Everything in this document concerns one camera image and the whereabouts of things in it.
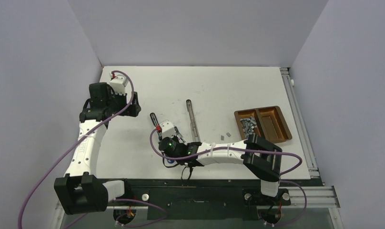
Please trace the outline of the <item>blue stapler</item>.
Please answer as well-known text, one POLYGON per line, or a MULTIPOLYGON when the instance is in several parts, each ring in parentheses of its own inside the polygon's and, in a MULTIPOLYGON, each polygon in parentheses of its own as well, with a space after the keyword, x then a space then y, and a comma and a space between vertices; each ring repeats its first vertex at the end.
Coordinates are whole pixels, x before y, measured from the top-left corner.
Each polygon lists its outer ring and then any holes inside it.
MULTIPOLYGON (((157 131, 157 134, 158 134, 158 139, 159 141, 162 140, 162 129, 160 127, 160 124, 159 124, 159 121, 156 117, 156 114, 155 113, 150 113, 150 118, 151 118, 151 121, 152 121, 152 124, 154 125, 156 131, 157 131)), ((169 160, 167 159, 167 164, 165 162, 165 158, 162 158, 162 164, 166 167, 166 168, 173 168, 173 167, 176 167, 177 164, 175 164, 175 161, 174 160, 169 160)))

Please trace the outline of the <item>silver black stapler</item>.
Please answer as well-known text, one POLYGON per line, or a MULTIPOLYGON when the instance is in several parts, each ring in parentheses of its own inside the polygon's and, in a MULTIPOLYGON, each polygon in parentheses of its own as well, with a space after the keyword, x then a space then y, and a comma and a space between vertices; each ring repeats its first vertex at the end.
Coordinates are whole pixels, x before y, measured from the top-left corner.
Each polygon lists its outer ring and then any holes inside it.
POLYGON ((194 116, 194 112, 193 112, 192 101, 190 99, 186 100, 186 107, 187 107, 187 111, 188 111, 189 117, 190 117, 190 128, 191 128, 191 132, 192 132, 193 141, 194 142, 200 142, 201 139, 200 139, 200 136, 199 136, 197 125, 196 125, 196 120, 195 120, 195 116, 194 116))

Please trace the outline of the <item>brown plastic divided tray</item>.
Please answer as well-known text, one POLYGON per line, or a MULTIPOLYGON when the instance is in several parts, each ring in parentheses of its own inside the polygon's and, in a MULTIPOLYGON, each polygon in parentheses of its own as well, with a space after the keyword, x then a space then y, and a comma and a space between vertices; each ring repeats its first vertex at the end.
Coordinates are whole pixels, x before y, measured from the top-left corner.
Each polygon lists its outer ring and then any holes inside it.
POLYGON ((242 140, 247 137, 244 136, 240 118, 247 118, 250 116, 255 118, 258 125, 258 130, 256 130, 255 134, 274 144, 283 143, 292 139, 292 134, 288 128, 287 122, 281 108, 278 106, 239 110, 234 112, 234 116, 242 140))

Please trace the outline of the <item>light blue staple box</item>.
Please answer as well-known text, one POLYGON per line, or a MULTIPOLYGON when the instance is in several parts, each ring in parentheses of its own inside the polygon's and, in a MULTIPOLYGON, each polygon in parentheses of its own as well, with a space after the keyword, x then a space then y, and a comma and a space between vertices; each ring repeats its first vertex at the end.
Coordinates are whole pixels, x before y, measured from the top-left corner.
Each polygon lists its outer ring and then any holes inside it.
POLYGON ((179 142, 186 144, 186 141, 185 141, 183 135, 179 132, 178 128, 175 126, 174 129, 175 129, 176 137, 178 138, 179 142))

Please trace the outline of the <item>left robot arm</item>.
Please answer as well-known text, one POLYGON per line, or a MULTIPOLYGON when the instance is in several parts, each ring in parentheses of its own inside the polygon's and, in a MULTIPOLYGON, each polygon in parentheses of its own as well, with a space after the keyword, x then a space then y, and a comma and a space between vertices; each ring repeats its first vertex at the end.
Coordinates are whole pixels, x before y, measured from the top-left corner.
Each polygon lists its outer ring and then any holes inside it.
POLYGON ((125 87, 114 83, 92 83, 90 97, 83 105, 79 144, 63 177, 55 179, 54 190, 68 215, 105 211, 115 200, 127 205, 132 191, 124 178, 97 178, 97 159, 102 139, 108 129, 107 118, 114 114, 137 117, 141 111, 137 92, 127 101, 125 87))

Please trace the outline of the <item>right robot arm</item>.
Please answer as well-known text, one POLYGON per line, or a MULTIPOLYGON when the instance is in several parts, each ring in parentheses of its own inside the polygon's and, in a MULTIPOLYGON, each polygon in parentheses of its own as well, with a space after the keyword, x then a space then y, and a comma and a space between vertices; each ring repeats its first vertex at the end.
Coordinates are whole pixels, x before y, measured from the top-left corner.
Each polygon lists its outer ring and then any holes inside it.
POLYGON ((282 152, 277 145, 257 134, 245 140, 229 143, 179 143, 165 137, 159 142, 159 150, 177 163, 188 167, 203 167, 211 164, 245 165, 260 179, 260 198, 265 204, 274 203, 280 185, 281 155, 269 154, 282 152))

